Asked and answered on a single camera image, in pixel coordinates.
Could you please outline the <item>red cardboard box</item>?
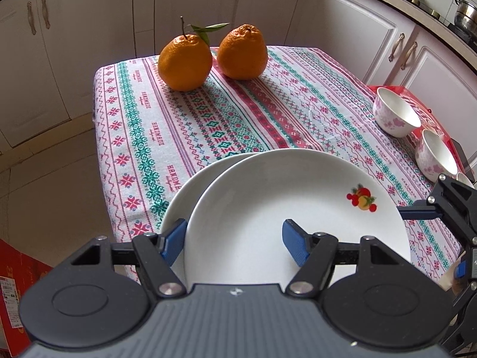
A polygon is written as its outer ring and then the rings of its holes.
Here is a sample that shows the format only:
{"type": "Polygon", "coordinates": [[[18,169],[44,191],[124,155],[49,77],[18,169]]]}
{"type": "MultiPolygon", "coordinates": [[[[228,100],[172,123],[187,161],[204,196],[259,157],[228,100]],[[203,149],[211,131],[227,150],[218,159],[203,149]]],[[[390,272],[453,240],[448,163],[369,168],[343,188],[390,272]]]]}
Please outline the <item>red cardboard box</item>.
{"type": "Polygon", "coordinates": [[[31,343],[19,316],[21,296],[52,268],[3,240],[0,256],[1,351],[17,357],[31,343]]]}

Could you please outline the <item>pink floral bowl near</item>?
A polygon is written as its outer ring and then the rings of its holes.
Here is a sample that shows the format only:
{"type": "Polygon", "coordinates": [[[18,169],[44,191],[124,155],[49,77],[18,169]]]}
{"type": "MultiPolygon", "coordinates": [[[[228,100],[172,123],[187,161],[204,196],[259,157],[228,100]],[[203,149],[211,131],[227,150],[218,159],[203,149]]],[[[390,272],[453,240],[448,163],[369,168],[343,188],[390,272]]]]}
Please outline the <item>pink floral bowl near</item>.
{"type": "Polygon", "coordinates": [[[457,173],[455,179],[458,182],[463,183],[464,185],[467,185],[467,187],[475,188],[473,183],[470,181],[470,179],[462,172],[457,173]]]}

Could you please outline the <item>orange without leaf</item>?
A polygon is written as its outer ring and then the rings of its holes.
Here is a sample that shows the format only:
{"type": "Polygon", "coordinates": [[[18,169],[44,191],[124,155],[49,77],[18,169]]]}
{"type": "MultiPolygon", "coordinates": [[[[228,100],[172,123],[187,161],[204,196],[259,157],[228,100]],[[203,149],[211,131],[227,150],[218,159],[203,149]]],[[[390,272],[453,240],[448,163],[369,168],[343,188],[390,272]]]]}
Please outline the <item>orange without leaf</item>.
{"type": "Polygon", "coordinates": [[[251,24],[235,28],[220,43],[217,62],[229,78],[251,80],[259,77],[268,63],[268,49],[262,32],[251,24]]]}

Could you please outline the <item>white plate fruit decal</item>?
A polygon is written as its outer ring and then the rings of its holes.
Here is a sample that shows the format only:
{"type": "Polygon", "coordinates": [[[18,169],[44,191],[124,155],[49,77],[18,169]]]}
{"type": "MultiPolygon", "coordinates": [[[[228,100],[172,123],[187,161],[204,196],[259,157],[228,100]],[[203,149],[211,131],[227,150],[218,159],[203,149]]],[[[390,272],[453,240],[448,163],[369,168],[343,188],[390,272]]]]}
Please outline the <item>white plate fruit decal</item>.
{"type": "Polygon", "coordinates": [[[275,149],[233,165],[199,199],[184,243],[187,286],[286,287],[298,271],[282,240],[287,219],[342,243],[374,236],[411,258],[404,221],[375,178],[331,154],[275,149]]]}

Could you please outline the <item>orange with leaf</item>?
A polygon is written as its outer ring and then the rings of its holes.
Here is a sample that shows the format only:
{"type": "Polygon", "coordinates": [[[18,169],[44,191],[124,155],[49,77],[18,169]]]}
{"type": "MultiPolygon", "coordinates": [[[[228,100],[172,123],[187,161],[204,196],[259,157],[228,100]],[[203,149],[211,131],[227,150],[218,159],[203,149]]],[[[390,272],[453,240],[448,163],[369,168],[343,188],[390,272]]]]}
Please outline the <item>orange with leaf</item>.
{"type": "Polygon", "coordinates": [[[159,77],[173,91],[193,91],[200,87],[212,69],[209,33],[217,32],[229,23],[205,27],[186,25],[180,17],[181,34],[163,47],[158,59],[159,77]]]}

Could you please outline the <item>steel pot on stove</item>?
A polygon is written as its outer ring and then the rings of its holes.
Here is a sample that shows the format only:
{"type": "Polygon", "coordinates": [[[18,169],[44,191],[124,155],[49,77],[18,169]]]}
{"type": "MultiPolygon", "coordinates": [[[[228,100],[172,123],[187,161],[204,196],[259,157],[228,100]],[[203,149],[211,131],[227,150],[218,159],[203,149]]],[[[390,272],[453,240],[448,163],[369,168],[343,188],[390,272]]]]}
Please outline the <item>steel pot on stove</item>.
{"type": "Polygon", "coordinates": [[[470,35],[477,36],[477,9],[466,0],[454,0],[457,10],[454,25],[470,35]]]}

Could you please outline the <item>pink floral bowl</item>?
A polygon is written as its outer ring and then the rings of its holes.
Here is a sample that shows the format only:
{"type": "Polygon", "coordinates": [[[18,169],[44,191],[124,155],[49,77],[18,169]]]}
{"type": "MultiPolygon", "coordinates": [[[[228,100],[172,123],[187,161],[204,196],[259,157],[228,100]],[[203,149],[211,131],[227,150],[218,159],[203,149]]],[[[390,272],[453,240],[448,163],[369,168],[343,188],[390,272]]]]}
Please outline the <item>pink floral bowl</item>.
{"type": "Polygon", "coordinates": [[[415,158],[419,170],[432,183],[440,174],[455,178],[459,172],[450,149],[435,132],[427,129],[421,133],[415,158]]]}
{"type": "Polygon", "coordinates": [[[462,172],[457,173],[455,179],[458,182],[463,183],[464,185],[467,185],[467,187],[475,188],[473,183],[470,181],[470,179],[462,172]]]}
{"type": "Polygon", "coordinates": [[[377,125],[394,138],[404,138],[421,127],[420,118],[411,105],[385,87],[377,88],[373,115],[377,125]]]}

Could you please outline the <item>pink floral bowl far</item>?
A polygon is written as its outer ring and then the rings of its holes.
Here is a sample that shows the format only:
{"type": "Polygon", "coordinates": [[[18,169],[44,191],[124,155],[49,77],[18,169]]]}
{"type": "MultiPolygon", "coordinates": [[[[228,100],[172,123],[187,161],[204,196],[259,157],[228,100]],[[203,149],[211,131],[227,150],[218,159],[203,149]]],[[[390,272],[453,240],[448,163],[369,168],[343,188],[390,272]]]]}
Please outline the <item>pink floral bowl far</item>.
{"type": "Polygon", "coordinates": [[[385,87],[377,88],[373,115],[377,125],[394,138],[404,138],[421,127],[420,118],[411,105],[385,87]]]}

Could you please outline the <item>patterned tablecloth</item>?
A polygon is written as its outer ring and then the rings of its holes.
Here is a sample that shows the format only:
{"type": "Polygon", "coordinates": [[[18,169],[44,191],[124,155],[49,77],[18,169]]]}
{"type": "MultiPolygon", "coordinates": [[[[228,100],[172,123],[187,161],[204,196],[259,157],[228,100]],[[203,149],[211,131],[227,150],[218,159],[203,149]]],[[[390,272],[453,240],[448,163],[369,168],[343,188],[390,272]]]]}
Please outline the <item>patterned tablecloth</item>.
{"type": "Polygon", "coordinates": [[[345,159],[395,204],[428,196],[411,138],[374,121],[374,92],[325,52],[272,46],[257,79],[214,66],[205,84],[171,90],[155,56],[99,68],[93,79],[96,145],[115,240],[157,232],[175,194],[198,171],[235,154],[307,148],[345,159]]]}

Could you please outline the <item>white kitchen cabinets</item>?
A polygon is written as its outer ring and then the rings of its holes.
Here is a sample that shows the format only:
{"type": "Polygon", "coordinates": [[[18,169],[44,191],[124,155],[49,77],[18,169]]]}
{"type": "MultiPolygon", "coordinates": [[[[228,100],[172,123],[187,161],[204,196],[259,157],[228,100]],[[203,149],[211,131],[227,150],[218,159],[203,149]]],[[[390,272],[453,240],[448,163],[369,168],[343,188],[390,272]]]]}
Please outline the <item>white kitchen cabinets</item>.
{"type": "Polygon", "coordinates": [[[476,155],[476,52],[403,0],[1,0],[1,149],[89,113],[97,69],[159,53],[180,17],[253,24],[269,45],[408,88],[476,155]]]}

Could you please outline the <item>pink floral bowl middle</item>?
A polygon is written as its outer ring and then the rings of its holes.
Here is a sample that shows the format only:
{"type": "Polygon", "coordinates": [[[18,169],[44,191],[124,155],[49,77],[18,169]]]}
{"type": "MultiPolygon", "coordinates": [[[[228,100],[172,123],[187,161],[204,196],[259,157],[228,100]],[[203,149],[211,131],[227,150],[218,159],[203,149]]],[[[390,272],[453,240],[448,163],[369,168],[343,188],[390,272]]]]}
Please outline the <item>pink floral bowl middle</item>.
{"type": "Polygon", "coordinates": [[[435,132],[427,129],[421,133],[415,158],[419,170],[432,183],[440,174],[455,178],[459,172],[450,149],[435,132]]]}

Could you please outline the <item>black smartphone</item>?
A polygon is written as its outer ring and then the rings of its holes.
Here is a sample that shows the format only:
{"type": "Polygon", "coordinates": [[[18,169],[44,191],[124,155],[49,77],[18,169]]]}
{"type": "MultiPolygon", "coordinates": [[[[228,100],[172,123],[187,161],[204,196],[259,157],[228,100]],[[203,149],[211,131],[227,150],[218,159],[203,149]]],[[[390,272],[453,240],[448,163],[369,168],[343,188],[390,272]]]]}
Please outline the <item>black smartphone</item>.
{"type": "Polygon", "coordinates": [[[452,146],[453,146],[453,151],[456,153],[458,159],[457,162],[459,163],[459,166],[461,168],[462,172],[466,172],[468,169],[468,161],[467,161],[467,156],[465,155],[462,146],[460,143],[453,138],[450,139],[452,146]]]}

